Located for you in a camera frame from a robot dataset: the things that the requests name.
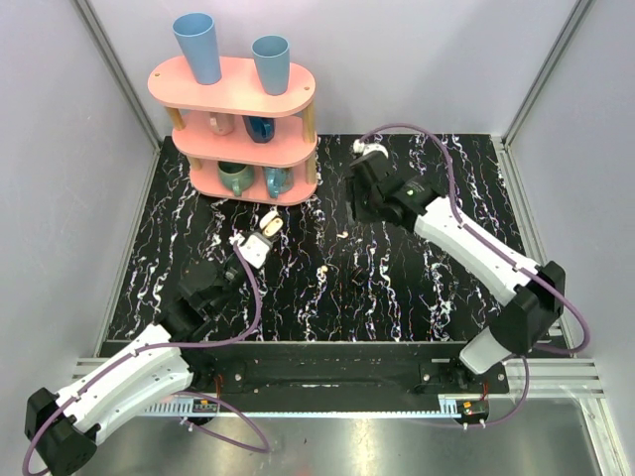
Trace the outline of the white earbuds charging case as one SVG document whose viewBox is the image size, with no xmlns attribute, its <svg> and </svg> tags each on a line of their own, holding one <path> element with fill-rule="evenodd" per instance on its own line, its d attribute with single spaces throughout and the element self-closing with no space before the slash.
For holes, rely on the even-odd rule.
<svg viewBox="0 0 635 476">
<path fill-rule="evenodd" d="M 265 238 L 273 238 L 283 225 L 284 220 L 277 210 L 269 211 L 259 221 L 260 232 Z"/>
</svg>

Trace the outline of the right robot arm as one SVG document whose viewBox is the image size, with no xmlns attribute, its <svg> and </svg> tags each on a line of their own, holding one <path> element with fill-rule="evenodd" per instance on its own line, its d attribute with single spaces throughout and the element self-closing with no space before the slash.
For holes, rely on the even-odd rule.
<svg viewBox="0 0 635 476">
<path fill-rule="evenodd" d="M 460 351 L 450 368 L 453 386 L 472 393 L 486 372 L 504 359 L 525 356 L 562 316 L 566 274 L 545 266 L 496 239 L 469 217 L 454 213 L 450 199 L 421 176 L 397 174 L 382 146 L 356 144 L 346 179 L 350 219 L 391 223 L 429 240 L 478 278 L 501 312 Z"/>
</svg>

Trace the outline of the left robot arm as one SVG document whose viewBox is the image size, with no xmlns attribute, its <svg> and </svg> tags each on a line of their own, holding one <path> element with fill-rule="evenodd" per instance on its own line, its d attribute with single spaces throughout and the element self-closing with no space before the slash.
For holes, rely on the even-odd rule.
<svg viewBox="0 0 635 476">
<path fill-rule="evenodd" d="M 31 460 L 39 456 L 43 474 L 71 475 L 112 432 L 160 399 L 206 391 L 216 379 L 211 349 L 240 342 L 255 328 L 207 341 L 209 320 L 244 283 L 254 281 L 252 267 L 238 255 L 221 265 L 192 266 L 176 299 L 134 341 L 73 383 L 57 391 L 35 391 L 26 406 L 30 445 L 23 473 L 31 474 Z"/>
</svg>

